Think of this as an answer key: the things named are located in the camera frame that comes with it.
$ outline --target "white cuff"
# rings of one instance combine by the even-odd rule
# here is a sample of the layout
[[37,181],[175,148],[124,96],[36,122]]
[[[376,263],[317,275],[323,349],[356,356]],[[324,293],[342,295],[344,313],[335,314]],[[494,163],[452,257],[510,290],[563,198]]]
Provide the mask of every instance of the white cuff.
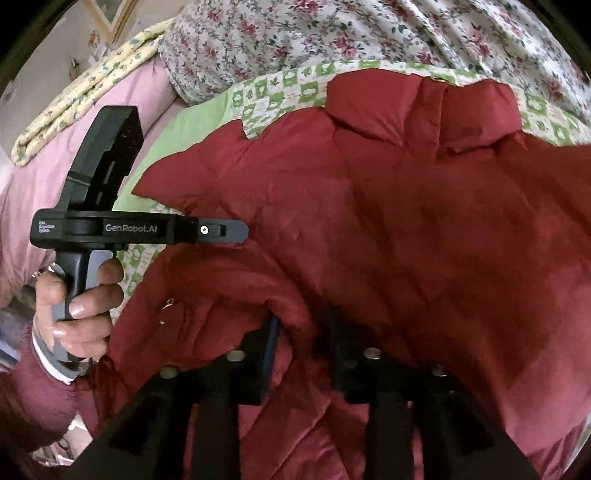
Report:
[[37,335],[35,335],[33,333],[33,329],[31,329],[31,337],[33,338],[33,347],[35,347],[35,351],[37,352],[37,356],[39,357],[39,360],[41,361],[41,364],[43,365],[45,370],[47,370],[47,372],[53,378],[59,380],[60,382],[65,383],[66,385],[70,385],[76,379],[76,377],[77,377],[76,373],[73,372],[73,376],[69,377],[67,375],[64,375],[62,372],[60,372],[56,367],[54,367],[51,364],[51,362],[43,354],[43,351],[41,350],[41,347],[39,346],[39,344],[37,342]]

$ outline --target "finger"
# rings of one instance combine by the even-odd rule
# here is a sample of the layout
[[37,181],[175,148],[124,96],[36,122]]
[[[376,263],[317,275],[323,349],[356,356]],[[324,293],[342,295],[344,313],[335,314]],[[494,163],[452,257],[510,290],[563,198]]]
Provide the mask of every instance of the finger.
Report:
[[67,343],[95,342],[108,337],[112,331],[113,324],[108,313],[71,322],[57,322],[53,326],[53,335]]
[[37,306],[58,305],[66,298],[66,284],[57,275],[47,271],[37,278]]
[[96,278],[101,285],[114,285],[123,280],[123,266],[113,257],[103,263],[96,272]]
[[96,342],[82,342],[82,343],[68,343],[62,342],[62,347],[65,348],[72,355],[80,358],[90,358],[102,356],[107,351],[106,340],[98,340]]
[[72,318],[92,317],[118,307],[123,302],[123,289],[117,284],[101,285],[78,295],[70,303]]

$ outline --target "yellow floral blanket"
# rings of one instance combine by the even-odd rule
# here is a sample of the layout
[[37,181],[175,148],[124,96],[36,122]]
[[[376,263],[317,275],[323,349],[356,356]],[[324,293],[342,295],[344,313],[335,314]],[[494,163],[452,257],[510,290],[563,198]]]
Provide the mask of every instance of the yellow floral blanket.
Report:
[[68,85],[18,136],[11,152],[12,162],[18,167],[27,165],[59,132],[83,117],[114,85],[152,58],[172,21],[146,28]]

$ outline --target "small screw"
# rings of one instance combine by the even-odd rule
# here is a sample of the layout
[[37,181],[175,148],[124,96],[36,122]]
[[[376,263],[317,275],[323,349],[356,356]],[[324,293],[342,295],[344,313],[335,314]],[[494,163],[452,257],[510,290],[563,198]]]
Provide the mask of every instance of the small screw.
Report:
[[433,368],[431,370],[431,373],[433,373],[433,375],[435,375],[436,377],[446,377],[447,376],[447,372],[445,371],[445,369],[441,365],[437,365],[435,368]]
[[242,362],[246,354],[242,350],[230,350],[226,353],[226,358],[229,362]]
[[363,356],[368,360],[379,360],[382,356],[382,352],[379,348],[371,346],[363,351]]
[[165,380],[170,380],[178,375],[178,368],[167,365],[160,369],[160,376]]

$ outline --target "red jacket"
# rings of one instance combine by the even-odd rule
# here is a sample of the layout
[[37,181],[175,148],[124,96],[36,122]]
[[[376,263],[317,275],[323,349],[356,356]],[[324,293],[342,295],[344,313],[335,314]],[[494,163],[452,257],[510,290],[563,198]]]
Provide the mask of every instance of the red jacket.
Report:
[[361,479],[367,409],[331,391],[314,348],[332,304],[392,356],[457,375],[559,478],[591,410],[589,157],[523,134],[507,86],[382,70],[338,76],[325,109],[257,140],[225,125],[134,193],[242,219],[250,239],[156,259],[83,418],[96,430],[160,366],[211,360],[270,309],[282,337],[268,402],[240,412],[243,478]]

